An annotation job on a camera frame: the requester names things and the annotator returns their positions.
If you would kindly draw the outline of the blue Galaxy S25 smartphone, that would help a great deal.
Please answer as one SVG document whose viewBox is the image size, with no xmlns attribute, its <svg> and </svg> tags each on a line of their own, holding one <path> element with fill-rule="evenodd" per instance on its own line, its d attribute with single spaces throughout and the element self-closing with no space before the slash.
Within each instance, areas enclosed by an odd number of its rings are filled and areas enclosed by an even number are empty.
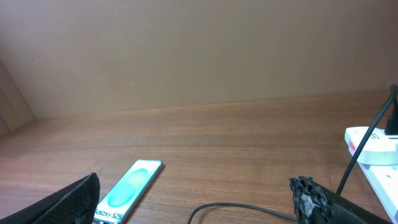
<svg viewBox="0 0 398 224">
<path fill-rule="evenodd" d="M 162 161 L 137 160 L 96 207 L 95 223 L 120 224 L 138 204 L 163 166 Z"/>
</svg>

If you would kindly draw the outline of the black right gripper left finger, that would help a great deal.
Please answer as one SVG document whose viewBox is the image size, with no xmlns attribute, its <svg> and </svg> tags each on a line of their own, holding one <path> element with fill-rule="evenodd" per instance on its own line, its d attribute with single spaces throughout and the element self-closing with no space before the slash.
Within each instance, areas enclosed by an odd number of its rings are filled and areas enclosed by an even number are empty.
<svg viewBox="0 0 398 224">
<path fill-rule="evenodd" d="M 92 224 L 100 198 L 96 173 L 1 219 L 1 224 Z"/>
</svg>

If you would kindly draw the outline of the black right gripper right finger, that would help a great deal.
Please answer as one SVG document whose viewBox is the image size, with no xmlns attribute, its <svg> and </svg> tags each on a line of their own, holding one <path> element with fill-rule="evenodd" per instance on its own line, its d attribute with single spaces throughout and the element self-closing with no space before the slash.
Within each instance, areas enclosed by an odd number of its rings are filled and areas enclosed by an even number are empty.
<svg viewBox="0 0 398 224">
<path fill-rule="evenodd" d="M 311 177 L 289 180 L 299 224 L 391 224 L 314 182 Z"/>
</svg>

